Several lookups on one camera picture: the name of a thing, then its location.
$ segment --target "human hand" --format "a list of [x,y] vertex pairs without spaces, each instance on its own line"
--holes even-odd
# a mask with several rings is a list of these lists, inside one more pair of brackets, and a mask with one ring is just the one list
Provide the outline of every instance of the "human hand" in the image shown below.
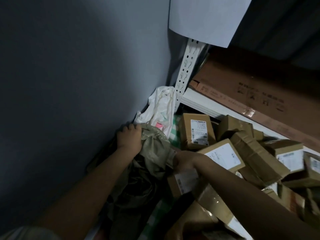
[[137,124],[134,128],[133,124],[123,127],[122,131],[117,133],[117,148],[123,149],[132,154],[134,158],[141,151],[141,125]]
[[176,172],[195,168],[195,162],[204,155],[190,151],[178,151],[173,159],[173,167]]

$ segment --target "sleeve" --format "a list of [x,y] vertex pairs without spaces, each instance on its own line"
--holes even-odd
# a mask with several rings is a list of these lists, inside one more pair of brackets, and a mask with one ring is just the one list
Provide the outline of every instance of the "sleeve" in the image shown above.
[[0,240],[61,240],[53,231],[37,226],[22,226],[0,236]]

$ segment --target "shelf board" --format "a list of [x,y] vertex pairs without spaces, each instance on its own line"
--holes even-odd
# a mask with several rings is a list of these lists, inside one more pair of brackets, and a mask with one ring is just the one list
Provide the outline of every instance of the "shelf board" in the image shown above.
[[[237,119],[249,122],[253,125],[253,128],[259,131],[262,131],[264,134],[266,134],[267,136],[272,136],[272,137],[276,137],[279,139],[288,139],[287,137],[271,130],[268,129],[267,127],[249,119],[248,117],[245,117],[229,108],[227,108],[224,105],[219,104],[218,102],[211,100],[210,98],[202,95],[201,93],[198,93],[194,90],[192,90],[191,88],[187,88],[187,90],[185,91],[185,93],[182,96],[181,99],[181,103],[196,109],[198,111],[200,111],[201,113],[210,115],[211,117],[217,118],[217,119],[221,119],[223,116],[225,115],[230,115],[232,117],[235,117]],[[320,156],[320,153],[304,146],[304,151],[306,152],[310,152],[313,154],[316,154],[318,156]]]

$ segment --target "gray wall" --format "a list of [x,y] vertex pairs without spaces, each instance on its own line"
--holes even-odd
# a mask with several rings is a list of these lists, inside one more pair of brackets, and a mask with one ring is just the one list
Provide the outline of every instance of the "gray wall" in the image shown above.
[[170,0],[0,0],[0,233],[79,178],[158,86],[185,39]]

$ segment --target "white plastic bag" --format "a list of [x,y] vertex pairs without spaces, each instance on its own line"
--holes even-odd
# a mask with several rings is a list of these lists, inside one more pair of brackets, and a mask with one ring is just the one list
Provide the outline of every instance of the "white plastic bag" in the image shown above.
[[149,97],[149,107],[144,113],[138,111],[134,122],[153,125],[161,129],[169,138],[174,120],[175,101],[176,91],[174,87],[158,87]]

